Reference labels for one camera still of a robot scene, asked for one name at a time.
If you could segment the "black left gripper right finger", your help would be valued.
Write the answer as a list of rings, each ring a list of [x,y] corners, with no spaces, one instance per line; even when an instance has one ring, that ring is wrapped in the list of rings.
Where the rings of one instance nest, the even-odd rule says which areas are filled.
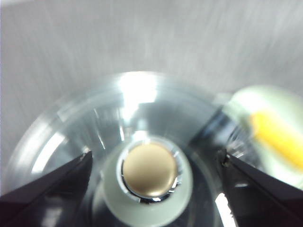
[[[223,193],[239,227],[301,227],[303,192],[230,155],[217,153]]]

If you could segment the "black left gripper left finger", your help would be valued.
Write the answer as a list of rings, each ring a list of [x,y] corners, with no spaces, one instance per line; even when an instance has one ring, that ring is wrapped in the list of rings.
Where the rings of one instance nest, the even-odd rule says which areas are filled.
[[[72,227],[93,164],[89,151],[0,197],[2,227]]]

